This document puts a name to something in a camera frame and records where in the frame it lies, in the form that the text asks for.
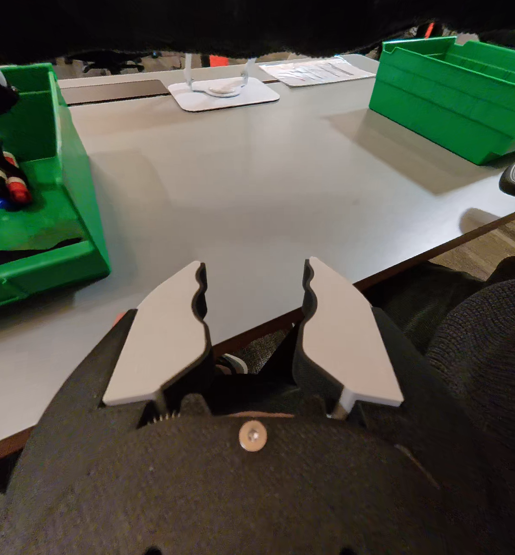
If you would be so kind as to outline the person's dark trouser leg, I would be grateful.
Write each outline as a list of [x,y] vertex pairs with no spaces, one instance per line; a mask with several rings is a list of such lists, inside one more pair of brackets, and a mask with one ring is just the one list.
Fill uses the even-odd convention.
[[503,259],[483,281],[430,261],[410,267],[364,291],[415,348],[425,354],[444,318],[480,290],[515,279],[515,256]]

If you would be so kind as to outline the green plastic bin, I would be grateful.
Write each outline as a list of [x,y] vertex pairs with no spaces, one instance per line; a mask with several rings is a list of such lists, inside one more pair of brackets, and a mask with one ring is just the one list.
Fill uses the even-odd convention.
[[456,40],[384,42],[369,108],[483,165],[515,153],[515,49]]
[[0,115],[0,141],[32,203],[0,208],[0,307],[111,271],[88,156],[52,65],[1,72],[20,100]]

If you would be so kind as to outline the person's torso in black sweater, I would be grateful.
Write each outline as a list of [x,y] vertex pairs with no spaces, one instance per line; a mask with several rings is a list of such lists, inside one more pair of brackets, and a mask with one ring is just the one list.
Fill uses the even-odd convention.
[[515,279],[457,306],[438,328],[427,358],[477,429],[515,543]]

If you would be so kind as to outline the black office chair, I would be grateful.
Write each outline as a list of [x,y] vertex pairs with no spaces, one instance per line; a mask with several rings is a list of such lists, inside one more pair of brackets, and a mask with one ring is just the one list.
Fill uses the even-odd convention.
[[143,72],[142,58],[151,54],[151,51],[120,52],[115,50],[88,51],[74,56],[74,59],[84,63],[83,73],[92,69],[109,71],[111,75],[120,74],[122,70],[136,69]]

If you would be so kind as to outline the person's grey sneaker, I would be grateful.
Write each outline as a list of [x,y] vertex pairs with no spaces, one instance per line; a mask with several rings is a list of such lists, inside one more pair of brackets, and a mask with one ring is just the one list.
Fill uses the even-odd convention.
[[219,375],[247,375],[248,367],[244,360],[232,354],[223,354],[215,360],[215,370]]

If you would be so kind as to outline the red dry erase marker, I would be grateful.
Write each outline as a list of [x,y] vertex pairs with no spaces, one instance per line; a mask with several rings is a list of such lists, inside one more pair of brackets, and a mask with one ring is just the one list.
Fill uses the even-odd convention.
[[19,167],[13,154],[4,150],[4,173],[6,175],[6,186],[12,202],[18,205],[29,205],[32,203],[29,182],[24,171]]

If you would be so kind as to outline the white flat stand base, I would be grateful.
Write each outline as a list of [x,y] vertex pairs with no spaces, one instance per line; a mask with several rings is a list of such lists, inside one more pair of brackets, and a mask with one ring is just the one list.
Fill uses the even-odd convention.
[[187,113],[256,106],[277,102],[280,95],[256,78],[246,83],[242,78],[195,81],[192,85],[175,83],[168,91],[177,105]]

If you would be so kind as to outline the clear stand bracket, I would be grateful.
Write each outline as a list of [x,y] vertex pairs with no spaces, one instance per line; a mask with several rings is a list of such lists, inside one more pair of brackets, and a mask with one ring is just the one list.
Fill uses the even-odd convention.
[[222,84],[215,86],[207,86],[206,88],[194,88],[194,80],[192,78],[192,54],[185,54],[185,67],[183,70],[184,80],[193,93],[205,94],[213,98],[234,98],[240,95],[243,88],[248,85],[250,69],[254,67],[257,58],[249,58],[241,73],[241,82],[238,85],[228,84],[221,80]]

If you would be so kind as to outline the grey desk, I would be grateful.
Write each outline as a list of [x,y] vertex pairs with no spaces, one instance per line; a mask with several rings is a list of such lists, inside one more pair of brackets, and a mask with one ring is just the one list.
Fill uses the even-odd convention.
[[301,306],[310,256],[367,288],[515,220],[499,165],[370,111],[373,85],[271,83],[276,102],[204,113],[169,95],[71,106],[112,271],[0,310],[0,452],[117,314],[193,261],[212,344],[236,350]]

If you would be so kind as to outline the laminated paper sheet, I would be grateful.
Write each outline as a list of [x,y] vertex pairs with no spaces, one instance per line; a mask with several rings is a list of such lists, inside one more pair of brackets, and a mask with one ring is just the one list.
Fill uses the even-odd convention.
[[290,60],[280,64],[261,64],[260,69],[290,88],[302,88],[365,80],[374,73],[352,65],[342,57]]

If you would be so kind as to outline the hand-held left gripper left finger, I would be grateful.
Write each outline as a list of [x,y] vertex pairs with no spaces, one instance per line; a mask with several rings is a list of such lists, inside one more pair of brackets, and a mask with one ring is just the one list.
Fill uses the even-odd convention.
[[212,379],[205,292],[206,267],[194,261],[162,282],[138,305],[102,402],[153,401],[173,408]]

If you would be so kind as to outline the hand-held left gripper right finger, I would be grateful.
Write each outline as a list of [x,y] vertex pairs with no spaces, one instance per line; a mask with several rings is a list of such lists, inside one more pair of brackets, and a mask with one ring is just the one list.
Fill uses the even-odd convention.
[[322,398],[331,419],[346,419],[358,401],[399,407],[404,396],[365,296],[314,256],[304,263],[302,286],[296,384]]

